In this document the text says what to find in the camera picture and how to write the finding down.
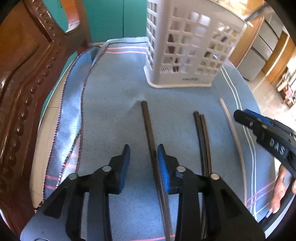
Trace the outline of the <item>person's right hand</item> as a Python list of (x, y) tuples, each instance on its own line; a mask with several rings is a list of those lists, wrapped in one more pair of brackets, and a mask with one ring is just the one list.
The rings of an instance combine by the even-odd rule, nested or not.
[(275, 187), (273, 189), (273, 196), (270, 201), (270, 208), (269, 210), (272, 213), (277, 213), (280, 208), (280, 201), (284, 197), (287, 187), (284, 184), (284, 179), (287, 174), (287, 169), (280, 165), (279, 171), (278, 171), (278, 177), (275, 182)]

